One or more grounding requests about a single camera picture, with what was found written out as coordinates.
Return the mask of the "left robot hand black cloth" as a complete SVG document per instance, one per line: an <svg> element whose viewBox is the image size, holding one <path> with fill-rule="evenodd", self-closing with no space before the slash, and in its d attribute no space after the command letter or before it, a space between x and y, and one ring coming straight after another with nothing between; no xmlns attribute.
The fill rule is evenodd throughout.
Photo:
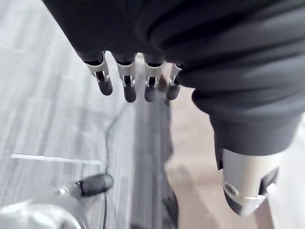
<svg viewBox="0 0 305 229"><path fill-rule="evenodd" d="M302 0L46 0L79 57L120 64L143 53L181 68L209 115L223 190L238 215L253 213L276 183L282 153L305 111Z"/></svg>

